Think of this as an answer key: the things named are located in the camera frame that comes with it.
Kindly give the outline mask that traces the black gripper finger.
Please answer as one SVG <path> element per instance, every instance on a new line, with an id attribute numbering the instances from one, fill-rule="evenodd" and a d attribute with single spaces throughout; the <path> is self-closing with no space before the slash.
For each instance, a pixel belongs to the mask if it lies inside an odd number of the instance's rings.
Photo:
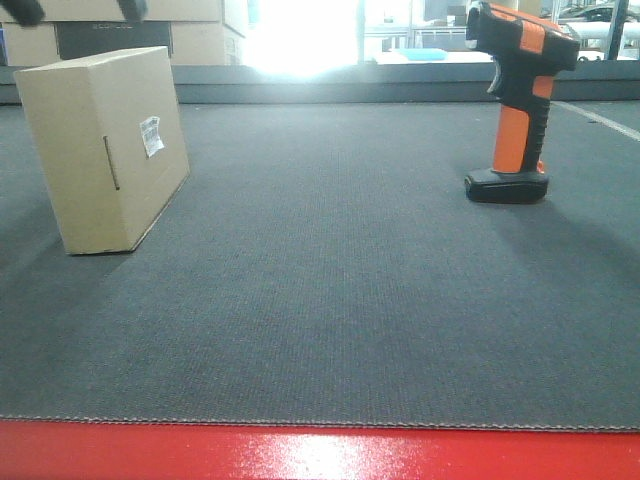
<path id="1" fill-rule="evenodd" d="M 144 20 L 148 13 L 146 0 L 117 0 L 125 20 Z"/>
<path id="2" fill-rule="evenodd" d="M 36 26 L 45 17 L 38 0 L 1 0 L 1 7 L 21 26 Z"/>

